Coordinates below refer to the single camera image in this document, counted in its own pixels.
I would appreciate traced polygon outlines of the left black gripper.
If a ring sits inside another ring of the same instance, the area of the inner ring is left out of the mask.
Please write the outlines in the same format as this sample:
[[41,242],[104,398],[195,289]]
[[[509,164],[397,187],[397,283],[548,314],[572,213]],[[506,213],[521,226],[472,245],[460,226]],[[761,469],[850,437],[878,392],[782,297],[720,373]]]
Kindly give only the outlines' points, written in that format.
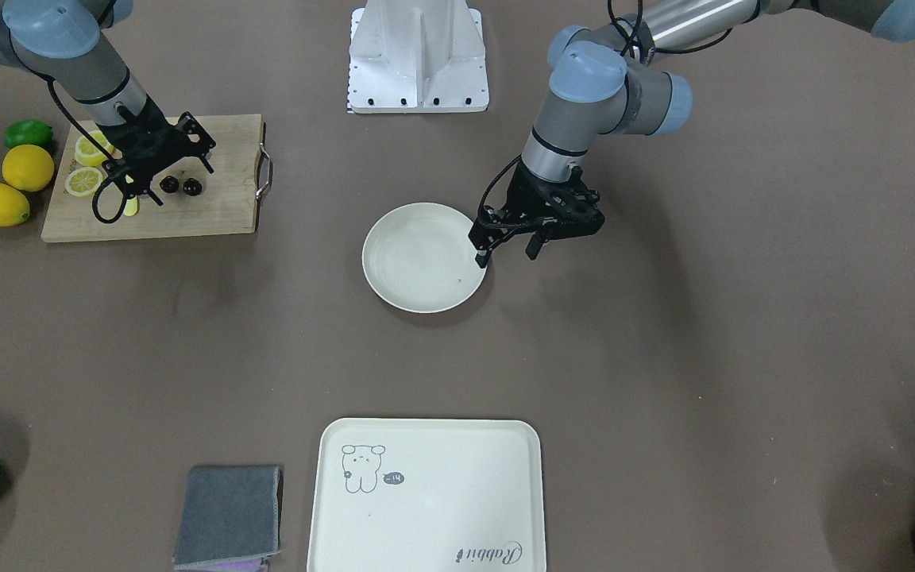
[[[506,188],[505,203],[494,209],[486,199],[509,170],[513,170],[513,177]],[[547,242],[596,234],[605,223],[598,207],[600,196],[581,177],[578,166],[571,168],[569,180],[558,184],[537,177],[523,163],[509,163],[501,169],[486,186],[469,229],[478,267],[485,270],[493,250],[519,234],[531,235],[526,246],[531,261],[537,260]]]

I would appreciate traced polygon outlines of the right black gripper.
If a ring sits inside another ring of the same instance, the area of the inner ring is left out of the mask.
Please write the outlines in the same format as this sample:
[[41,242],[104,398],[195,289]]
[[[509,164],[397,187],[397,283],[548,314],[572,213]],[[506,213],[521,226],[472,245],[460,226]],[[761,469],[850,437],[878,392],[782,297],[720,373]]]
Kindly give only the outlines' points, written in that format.
[[173,124],[152,99],[138,114],[122,104],[118,110],[123,123],[99,127],[121,155],[102,163],[106,174],[99,185],[102,191],[115,186],[124,199],[146,195],[163,206],[163,200],[152,188],[153,178],[179,160],[197,158],[208,173],[214,173],[208,160],[217,142],[192,114],[183,112]]

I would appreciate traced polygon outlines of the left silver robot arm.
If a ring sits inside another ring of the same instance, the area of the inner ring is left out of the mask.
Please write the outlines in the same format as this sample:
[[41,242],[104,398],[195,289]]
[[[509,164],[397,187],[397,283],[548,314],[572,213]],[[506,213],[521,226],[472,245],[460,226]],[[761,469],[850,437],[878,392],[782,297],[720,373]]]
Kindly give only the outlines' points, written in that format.
[[526,254],[547,242],[584,238],[604,224],[599,193],[582,181],[582,162],[599,135],[675,133],[689,119],[693,91],[683,77],[651,69],[660,56],[697,53],[759,16],[808,10],[873,37],[915,40],[915,1],[658,1],[634,14],[610,15],[602,28],[571,25],[547,53],[548,91],[501,207],[480,202],[469,229],[475,261],[529,234]]

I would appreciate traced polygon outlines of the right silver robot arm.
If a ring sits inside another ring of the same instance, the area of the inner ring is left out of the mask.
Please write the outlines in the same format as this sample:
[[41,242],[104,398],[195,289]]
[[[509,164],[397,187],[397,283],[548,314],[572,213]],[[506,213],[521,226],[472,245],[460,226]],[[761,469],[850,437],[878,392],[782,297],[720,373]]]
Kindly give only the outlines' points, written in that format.
[[124,199],[153,196],[153,178],[179,160],[207,165],[215,146],[191,114],[168,121],[106,39],[132,10],[131,1],[0,1],[0,65],[63,88],[87,109],[118,152],[104,170]]

